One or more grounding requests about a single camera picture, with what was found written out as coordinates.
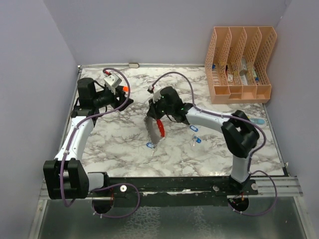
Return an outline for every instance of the black bracket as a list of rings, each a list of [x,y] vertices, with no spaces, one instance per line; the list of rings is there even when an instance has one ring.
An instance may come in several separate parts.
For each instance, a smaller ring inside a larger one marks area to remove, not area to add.
[[[60,191],[61,161],[48,160],[43,166],[44,178],[51,199],[61,199]],[[66,161],[64,169],[68,177],[64,177],[64,195],[67,199],[86,198],[89,191],[89,179],[79,160],[72,158]]]
[[[177,123],[189,124],[186,119],[186,114],[190,108],[193,107],[191,103],[183,103],[177,91],[168,86],[160,91],[161,98],[155,103],[152,99],[149,100],[149,111],[147,116],[156,120],[163,116],[172,116]]]
[[[125,92],[123,91],[123,86],[118,86],[115,88],[115,94],[104,87],[103,90],[96,92],[95,81],[92,78],[82,78],[78,80],[78,93],[79,93],[79,105],[75,104],[74,109],[71,113],[71,117],[77,116],[91,116],[99,113],[99,109],[105,107],[107,111],[107,106],[110,105],[112,108],[119,107],[125,100]],[[119,109],[123,111],[133,103],[134,100],[128,99],[127,103]]]
[[[236,111],[232,115],[249,120],[242,111]],[[259,133],[253,125],[237,119],[229,119],[224,122],[221,130],[229,151],[239,158],[247,158],[248,153],[256,147],[259,139]]]

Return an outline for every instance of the white wall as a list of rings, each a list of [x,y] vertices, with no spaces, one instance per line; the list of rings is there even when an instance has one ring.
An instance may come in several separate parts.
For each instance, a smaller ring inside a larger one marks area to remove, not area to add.
[[[276,26],[290,0],[44,0],[75,60],[204,63],[214,26]]]
[[[319,236],[319,1],[293,0],[276,31],[267,105],[288,170],[297,175]]]
[[[41,0],[0,1],[0,32],[0,238],[24,239],[77,67]]]

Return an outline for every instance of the wire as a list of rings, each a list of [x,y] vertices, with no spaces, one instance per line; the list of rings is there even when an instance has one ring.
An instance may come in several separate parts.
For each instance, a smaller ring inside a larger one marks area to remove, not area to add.
[[[75,135],[76,131],[79,129],[80,125],[81,125],[83,122],[85,122],[85,121],[87,121],[87,120],[89,120],[89,119],[96,118],[96,117],[101,117],[101,116],[104,116],[104,115],[113,113],[113,112],[115,112],[115,111],[118,111],[120,108],[122,108],[122,107],[128,102],[128,100],[129,100],[129,98],[130,98],[130,95],[131,95],[131,86],[130,86],[130,83],[129,83],[128,79],[125,77],[125,75],[124,75],[122,72],[120,72],[119,70],[114,69],[114,68],[111,68],[111,67],[104,68],[104,69],[103,69],[103,72],[105,72],[105,71],[107,71],[107,70],[115,71],[115,72],[117,72],[118,74],[120,74],[120,75],[123,77],[123,79],[125,80],[125,82],[126,82],[128,88],[129,88],[129,90],[128,90],[128,96],[127,96],[127,98],[125,99],[125,101],[124,101],[120,106],[116,107],[115,109],[113,109],[113,110],[111,110],[111,111],[104,112],[104,113],[100,113],[100,114],[88,116],[88,117],[86,117],[85,119],[81,120],[81,121],[74,127],[74,129],[73,129],[73,131],[72,131],[72,133],[71,133],[71,135],[70,135],[69,141],[68,141],[68,143],[67,143],[67,145],[66,145],[65,151],[64,151],[64,153],[63,153],[63,157],[62,157],[62,161],[61,161],[61,167],[60,167],[60,191],[61,191],[61,199],[62,199],[62,201],[63,201],[64,206],[66,206],[67,208],[70,207],[70,206],[74,203],[75,199],[72,199],[71,202],[67,202],[66,199],[65,199],[65,194],[64,194],[64,179],[63,179],[64,163],[65,163],[66,156],[68,155],[68,151],[69,151],[69,149],[70,149],[70,146],[71,146],[71,143],[72,143],[72,140],[73,140],[73,138],[74,138],[74,135]]]
[[[238,214],[241,214],[241,215],[244,215],[244,216],[257,217],[257,216],[262,216],[262,215],[265,215],[265,214],[269,213],[269,212],[275,207],[275,205],[276,205],[276,203],[277,203],[277,199],[278,199],[278,192],[277,192],[276,184],[275,184],[274,180],[273,180],[267,173],[265,173],[265,172],[262,171],[262,170],[256,170],[255,172],[251,173],[251,175],[254,175],[255,173],[258,173],[258,172],[265,174],[265,175],[270,179],[270,181],[273,183],[273,185],[274,185],[274,189],[275,189],[275,200],[274,200],[273,204],[270,206],[269,209],[267,209],[267,210],[265,210],[265,211],[263,211],[263,212],[261,212],[261,213],[251,214],[251,213],[243,213],[243,212],[240,212],[240,211],[234,209],[234,208],[228,203],[228,206],[230,206],[230,208],[231,208],[234,212],[236,212],[236,213],[238,213]]]
[[[140,196],[140,192],[139,192],[139,190],[137,189],[137,187],[135,187],[135,186],[134,186],[133,184],[131,184],[131,183],[118,183],[118,184],[114,184],[114,185],[111,185],[111,186],[108,186],[108,187],[105,187],[105,188],[95,189],[95,190],[93,190],[93,192],[99,192],[99,191],[109,190],[109,189],[111,189],[111,188],[118,187],[118,186],[122,186],[122,185],[127,185],[127,186],[133,187],[133,188],[135,189],[137,195],[138,195],[138,202],[137,202],[135,208],[133,209],[133,211],[131,211],[130,213],[127,213],[127,214],[125,214],[125,215],[121,215],[121,216],[108,216],[108,215],[106,215],[106,214],[99,214],[99,213],[97,213],[97,212],[95,211],[95,209],[94,209],[94,206],[93,206],[92,209],[94,210],[94,213],[95,213],[95,214],[97,214],[97,215],[99,215],[99,216],[102,216],[102,217],[104,217],[104,218],[126,218],[126,217],[132,215],[134,212],[137,211],[137,209],[138,209],[139,206],[140,206],[141,196]]]
[[[102,86],[100,83],[98,83],[96,80],[93,81],[95,84],[97,84],[99,87],[105,90],[105,86]]]
[[[235,197],[233,197],[233,198],[231,198],[231,199],[235,199],[235,198],[237,198],[237,197],[240,196],[240,195],[243,197],[244,193],[240,193],[240,194],[238,194],[237,196],[235,196]]]
[[[250,152],[250,154],[249,154],[248,168],[250,168],[250,164],[251,164],[251,160],[252,160],[253,154],[254,154],[255,152],[257,152],[259,149],[261,149],[262,147],[264,147],[265,144],[266,144],[267,137],[266,137],[265,132],[264,132],[258,125],[254,124],[254,123],[251,122],[250,120],[242,119],[242,118],[235,117],[235,116],[232,116],[232,115],[221,115],[221,114],[217,114],[217,113],[205,111],[205,110],[202,110],[202,109],[200,109],[199,107],[197,107],[196,104],[195,104],[194,90],[193,90],[193,87],[192,87],[192,85],[191,85],[191,82],[190,82],[190,80],[189,80],[185,75],[183,75],[183,74],[180,73],[180,72],[176,72],[176,71],[167,72],[167,73],[161,75],[160,77],[158,77],[158,79],[157,79],[156,81],[154,81],[154,82],[151,84],[151,86],[154,87],[154,85],[155,85],[161,78],[163,78],[163,77],[165,77],[165,76],[167,76],[167,75],[169,75],[169,74],[178,74],[178,75],[184,77],[184,78],[187,80],[187,82],[188,82],[188,84],[189,84],[189,87],[190,87],[190,91],[191,91],[191,98],[192,98],[193,107],[194,107],[195,109],[197,109],[198,111],[203,112],[203,113],[206,113],[206,114],[209,114],[209,115],[212,115],[212,116],[216,116],[216,117],[222,117],[222,118],[230,118],[230,119],[240,120],[240,121],[243,121],[243,122],[245,122],[245,123],[251,124],[252,126],[254,126],[255,128],[257,128],[257,129],[260,131],[260,133],[263,135],[264,140],[263,140],[263,142],[262,142],[261,145],[259,145],[257,148],[255,148],[254,150],[252,150],[252,151]],[[269,177],[269,179],[270,179],[271,182],[273,183],[274,189],[275,189],[275,200],[274,200],[274,203],[272,204],[272,206],[271,206],[268,210],[266,210],[266,211],[264,211],[264,212],[262,212],[262,213],[255,214],[255,215],[253,215],[253,214],[244,214],[244,213],[242,213],[242,212],[239,212],[239,211],[236,211],[235,209],[233,209],[235,212],[238,212],[238,213],[240,213],[240,214],[242,214],[242,215],[246,215],[246,216],[261,216],[261,215],[264,215],[264,214],[270,212],[270,211],[274,208],[274,206],[276,205],[276,203],[277,203],[277,187],[276,187],[276,184],[275,184],[274,180],[273,180],[267,173],[265,173],[264,171],[261,171],[261,170],[257,170],[257,171],[255,171],[255,172],[251,173],[251,175],[253,175],[253,174],[257,173],[257,172],[261,172],[261,173],[265,174],[267,177]]]
[[[169,117],[169,115],[166,115],[166,116],[167,116],[167,118],[168,118],[170,121],[172,121],[172,122],[174,122],[174,123],[178,123],[177,121],[172,120],[172,119]]]
[[[111,199],[110,199],[110,206],[113,206],[113,202],[114,202],[114,189],[111,189]]]

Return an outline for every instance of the marble tabletop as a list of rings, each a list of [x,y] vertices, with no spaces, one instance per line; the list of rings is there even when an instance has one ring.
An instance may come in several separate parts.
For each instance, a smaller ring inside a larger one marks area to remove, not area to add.
[[[193,146],[192,131],[182,123],[162,118],[166,136],[153,150],[146,146],[149,137],[144,124],[148,100],[152,95],[148,86],[162,74],[178,71],[192,82],[196,104],[205,109],[232,113],[243,110],[250,117],[266,114],[262,104],[212,105],[204,68],[124,68],[120,69],[131,84],[134,103],[122,112],[105,115],[89,136],[82,157],[87,172],[107,172],[111,177],[173,177],[173,176],[221,176],[229,175],[232,154],[227,149],[221,133],[201,126],[196,136],[201,143]],[[85,68],[81,78],[90,77],[103,83],[102,68]],[[184,102],[191,102],[188,83],[179,75],[161,79],[155,90],[173,86]],[[266,145],[256,152],[251,171],[261,169],[271,175],[283,175],[282,164],[274,144],[269,125],[263,128],[267,136]]]

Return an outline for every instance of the orange object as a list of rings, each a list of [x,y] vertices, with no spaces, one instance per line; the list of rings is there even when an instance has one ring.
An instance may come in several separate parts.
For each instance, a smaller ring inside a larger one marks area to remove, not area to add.
[[[266,67],[276,39],[272,26],[215,27],[205,60],[211,102],[266,103],[271,94]],[[247,62],[246,83],[239,72],[243,56]],[[253,77],[254,67],[258,82]],[[228,73],[233,75],[232,82],[227,81]]]

